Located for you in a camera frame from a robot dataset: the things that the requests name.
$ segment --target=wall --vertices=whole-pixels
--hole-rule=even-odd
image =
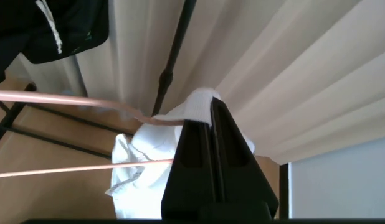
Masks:
[[[290,164],[292,218],[385,218],[385,138]]]

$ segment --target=white cloth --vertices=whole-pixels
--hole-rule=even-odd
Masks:
[[[163,120],[189,119],[210,126],[212,98],[219,94],[210,88],[192,92],[186,101],[167,115],[157,115]],[[153,126],[143,124],[131,142],[123,134],[116,137],[112,162],[138,162],[172,159],[180,138],[182,126]],[[250,150],[254,144],[247,139]],[[161,201],[168,181],[170,165],[116,168],[112,171],[111,188],[106,194],[113,197],[117,218],[161,218]]]

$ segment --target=wooden floor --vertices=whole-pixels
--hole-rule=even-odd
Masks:
[[[23,90],[26,83],[7,79],[0,89]],[[76,116],[135,132],[139,122],[122,121],[116,111],[97,114],[77,106],[55,106]],[[0,120],[4,112],[0,110]],[[56,139],[111,153],[116,134],[80,124],[26,106],[14,126]],[[278,165],[257,157],[278,195]],[[108,164],[110,161],[73,149],[7,132],[0,142],[0,172]],[[19,223],[29,218],[115,218],[110,186],[111,170],[68,172],[0,179],[0,223]]]

